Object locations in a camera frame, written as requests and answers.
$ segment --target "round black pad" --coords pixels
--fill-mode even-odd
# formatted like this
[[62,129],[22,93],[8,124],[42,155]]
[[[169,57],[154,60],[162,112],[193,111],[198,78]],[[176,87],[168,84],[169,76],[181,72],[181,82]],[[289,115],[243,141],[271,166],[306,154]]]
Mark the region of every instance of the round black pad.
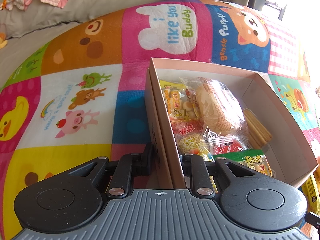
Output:
[[102,207],[101,194],[85,177],[53,176],[22,190],[14,210],[25,228],[43,233],[73,230],[92,220]]
[[262,210],[274,210],[284,203],[283,196],[272,189],[255,189],[247,195],[247,201],[255,208]]
[[220,207],[238,225],[260,232],[298,226],[307,201],[294,187],[264,174],[233,177],[221,194]]
[[75,199],[71,191],[61,188],[48,189],[37,198],[38,205],[48,210],[59,210],[70,206]]

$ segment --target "pink checkered patch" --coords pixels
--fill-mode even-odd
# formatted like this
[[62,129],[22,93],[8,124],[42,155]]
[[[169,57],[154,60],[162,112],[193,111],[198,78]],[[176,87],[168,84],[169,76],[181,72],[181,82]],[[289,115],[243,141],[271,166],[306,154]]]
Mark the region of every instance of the pink checkered patch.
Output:
[[299,43],[280,21],[263,18],[271,40],[269,74],[296,78],[298,76]]

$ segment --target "gray ridged plate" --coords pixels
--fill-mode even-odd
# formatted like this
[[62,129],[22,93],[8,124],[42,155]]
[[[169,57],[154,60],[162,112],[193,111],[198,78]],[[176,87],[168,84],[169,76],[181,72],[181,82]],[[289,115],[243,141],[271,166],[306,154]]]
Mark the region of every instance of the gray ridged plate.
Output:
[[96,220],[80,229],[61,234],[44,234],[24,229],[14,238],[102,239],[309,240],[297,228],[273,234],[240,228],[227,220],[212,200],[198,199],[187,189],[135,189],[127,198],[109,201]]

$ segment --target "open box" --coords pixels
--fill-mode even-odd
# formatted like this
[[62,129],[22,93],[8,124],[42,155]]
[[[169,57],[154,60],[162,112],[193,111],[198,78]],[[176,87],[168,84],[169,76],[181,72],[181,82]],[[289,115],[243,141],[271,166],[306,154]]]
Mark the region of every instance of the open box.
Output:
[[147,73],[145,101],[156,169],[162,188],[185,188],[179,153],[159,80],[216,79],[231,90],[242,108],[251,109],[273,135],[265,152],[276,179],[299,187],[317,168],[317,160],[298,124],[259,73],[217,64],[152,58]]

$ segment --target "green snack package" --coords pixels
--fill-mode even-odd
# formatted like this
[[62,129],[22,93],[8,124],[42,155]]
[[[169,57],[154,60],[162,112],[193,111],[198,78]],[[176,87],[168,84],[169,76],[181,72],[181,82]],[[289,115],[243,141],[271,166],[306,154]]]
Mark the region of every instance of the green snack package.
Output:
[[262,150],[248,149],[241,152],[213,155],[212,157],[214,160],[217,157],[225,157],[272,177],[270,165]]

